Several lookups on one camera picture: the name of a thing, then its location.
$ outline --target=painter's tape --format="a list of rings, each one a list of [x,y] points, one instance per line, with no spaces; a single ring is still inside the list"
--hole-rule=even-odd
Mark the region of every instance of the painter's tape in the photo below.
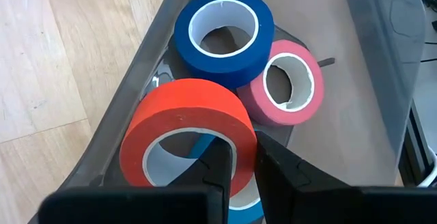
[[[202,79],[165,83],[140,102],[119,153],[126,180],[134,186],[170,183],[165,174],[174,174],[168,170],[171,159],[157,154],[159,151],[154,148],[166,137],[180,132],[212,134],[231,145],[231,196],[251,180],[257,139],[249,116],[235,94]]]
[[[251,39],[227,54],[209,53],[200,47],[208,33],[226,26],[242,29]],[[262,0],[192,0],[178,16],[174,31],[176,48],[194,77],[237,88],[264,69],[274,23]]]
[[[181,170],[186,162],[195,160],[193,158],[199,158],[214,138],[214,135],[202,135],[191,149],[190,154],[188,155],[190,159],[184,158],[185,161],[181,161]],[[240,192],[229,199],[228,223],[252,223],[263,217],[263,215],[264,212],[259,198],[257,182],[255,174],[253,174],[251,181]]]
[[[271,66],[282,69],[292,84],[292,94],[287,102],[276,103],[268,91],[266,79]],[[278,40],[272,44],[264,71],[237,92],[249,115],[260,124],[300,124],[311,118],[322,103],[322,71],[305,47]]]

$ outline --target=wooden floor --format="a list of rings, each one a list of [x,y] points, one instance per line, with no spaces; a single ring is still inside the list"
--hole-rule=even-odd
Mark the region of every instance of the wooden floor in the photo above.
[[[0,223],[86,148],[162,0],[0,0]]]

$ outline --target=red tape roll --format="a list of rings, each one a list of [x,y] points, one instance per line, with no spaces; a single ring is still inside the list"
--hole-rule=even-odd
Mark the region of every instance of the red tape roll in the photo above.
[[[148,162],[152,148],[165,137],[186,131],[210,133],[231,144],[231,196],[249,183],[257,145],[249,116],[232,92],[201,79],[180,79],[161,85],[141,101],[119,154],[127,181],[134,186],[157,185],[148,172],[152,170]],[[152,166],[155,172],[165,170],[160,165]]]
[[[271,66],[282,69],[292,84],[287,102],[276,103],[267,89],[267,71]],[[319,109],[324,95],[322,71],[305,47],[278,40],[272,44],[264,71],[237,92],[249,115],[260,124],[295,125],[305,122]]]

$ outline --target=plastic bin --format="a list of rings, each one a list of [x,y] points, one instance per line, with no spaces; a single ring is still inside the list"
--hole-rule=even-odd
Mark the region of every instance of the plastic bin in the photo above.
[[[256,127],[348,184],[393,184],[425,35],[421,0],[264,1],[276,39],[300,40],[316,59],[336,62],[322,68],[325,97],[313,118],[294,128]],[[60,188],[127,184],[118,150],[136,106],[157,85],[189,76],[171,39],[187,2],[163,1],[91,143]]]

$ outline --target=blue tape roll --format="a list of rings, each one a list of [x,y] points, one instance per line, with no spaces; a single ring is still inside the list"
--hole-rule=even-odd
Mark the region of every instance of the blue tape roll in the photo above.
[[[204,134],[202,135],[188,155],[189,158],[199,158],[200,155],[206,150],[206,148],[210,145],[212,140],[215,138],[214,135]],[[258,220],[259,218],[264,216],[264,212],[262,210],[261,201],[255,202],[249,208],[244,209],[233,209],[231,206],[229,207],[229,216],[228,223],[229,224],[247,224],[252,223],[253,221]]]
[[[227,54],[203,50],[200,43],[225,26],[244,30],[251,40]],[[262,0],[192,0],[175,24],[175,45],[192,75],[227,88],[251,82],[267,64],[274,35],[273,16]]]

